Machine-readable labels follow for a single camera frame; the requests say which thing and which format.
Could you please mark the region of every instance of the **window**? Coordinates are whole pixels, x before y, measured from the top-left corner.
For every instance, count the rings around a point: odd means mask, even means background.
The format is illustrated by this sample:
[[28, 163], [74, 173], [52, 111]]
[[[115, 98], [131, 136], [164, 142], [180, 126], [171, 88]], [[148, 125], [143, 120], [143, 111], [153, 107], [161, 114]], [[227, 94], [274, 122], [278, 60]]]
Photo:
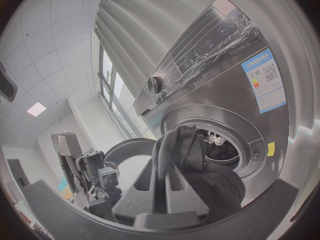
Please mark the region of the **window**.
[[108, 94], [106, 88], [103, 87], [103, 96], [106, 98], [106, 101], [109, 103], [110, 102], [110, 95]]
[[111, 73], [112, 73], [112, 63], [111, 63], [111, 61], [105, 51], [103, 51], [102, 65], [103, 65], [102, 66], [102, 74], [110, 86]]
[[129, 138], [151, 138], [156, 140], [147, 125], [134, 110], [134, 96], [131, 94], [108, 55], [100, 46], [100, 81], [102, 96], [122, 130]]

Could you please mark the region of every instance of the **white wall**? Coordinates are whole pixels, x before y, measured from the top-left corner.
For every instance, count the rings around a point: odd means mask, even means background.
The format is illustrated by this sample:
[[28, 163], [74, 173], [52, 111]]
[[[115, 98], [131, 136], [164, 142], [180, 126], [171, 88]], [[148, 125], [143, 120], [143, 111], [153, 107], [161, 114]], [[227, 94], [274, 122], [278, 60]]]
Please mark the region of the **white wall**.
[[59, 192], [58, 184], [60, 181], [47, 163], [41, 149], [2, 146], [2, 150], [5, 159], [19, 159], [30, 184], [38, 180], [44, 180], [50, 187]]
[[64, 174], [59, 163], [58, 155], [54, 151], [54, 147], [52, 145], [51, 134], [60, 133], [64, 133], [64, 130], [61, 121], [58, 121], [37, 138], [44, 157], [58, 179], [63, 178]]
[[4, 187], [4, 189], [6, 190], [8, 195], [10, 195], [11, 198], [14, 200], [14, 198], [8, 188], [8, 182], [14, 181], [14, 178], [13, 178], [12, 173], [10, 172], [8, 163], [6, 162], [6, 158], [3, 153], [2, 146], [0, 146], [0, 180], [1, 180], [2, 186]]
[[99, 99], [94, 99], [79, 108], [73, 102], [70, 106], [81, 129], [96, 150], [107, 152], [114, 145], [124, 141]]
[[64, 174], [59, 163], [58, 155], [54, 151], [54, 147], [52, 145], [51, 134], [67, 132], [77, 134], [77, 138], [83, 153], [92, 148], [72, 113], [66, 115], [64, 118], [50, 126], [37, 138], [44, 157], [58, 179], [63, 178]]
[[90, 145], [89, 141], [83, 134], [82, 130], [80, 129], [80, 126], [78, 125], [76, 118], [72, 113], [66, 115], [60, 121], [66, 132], [77, 134], [77, 138], [78, 138], [82, 153], [86, 153], [90, 149], [92, 149], [92, 146]]

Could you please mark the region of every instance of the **black cloth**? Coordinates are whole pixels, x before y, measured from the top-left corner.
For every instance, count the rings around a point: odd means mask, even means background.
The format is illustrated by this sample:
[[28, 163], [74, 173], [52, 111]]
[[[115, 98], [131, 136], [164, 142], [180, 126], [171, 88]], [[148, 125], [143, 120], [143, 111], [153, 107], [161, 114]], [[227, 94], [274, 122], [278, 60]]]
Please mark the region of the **black cloth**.
[[246, 189], [234, 171], [205, 161], [206, 146], [194, 124], [168, 131], [153, 147], [153, 166], [164, 184], [172, 160], [199, 197], [209, 207], [207, 223], [219, 221], [241, 209]]

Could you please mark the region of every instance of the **camera lens housing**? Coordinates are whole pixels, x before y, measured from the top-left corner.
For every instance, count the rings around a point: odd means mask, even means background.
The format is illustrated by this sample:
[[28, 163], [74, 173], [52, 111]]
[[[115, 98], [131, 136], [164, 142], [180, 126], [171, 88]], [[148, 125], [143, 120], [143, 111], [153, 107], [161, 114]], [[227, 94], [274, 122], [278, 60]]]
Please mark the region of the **camera lens housing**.
[[119, 184], [117, 172], [111, 167], [98, 169], [98, 174], [101, 188], [106, 192]]

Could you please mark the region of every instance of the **rotary knob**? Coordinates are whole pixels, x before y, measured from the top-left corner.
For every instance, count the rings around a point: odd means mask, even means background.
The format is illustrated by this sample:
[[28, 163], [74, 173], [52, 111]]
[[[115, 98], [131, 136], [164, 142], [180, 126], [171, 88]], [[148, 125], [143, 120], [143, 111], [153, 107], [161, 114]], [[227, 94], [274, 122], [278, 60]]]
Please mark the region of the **rotary knob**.
[[148, 88], [152, 94], [158, 94], [161, 91], [161, 79], [157, 76], [152, 76], [148, 80]]

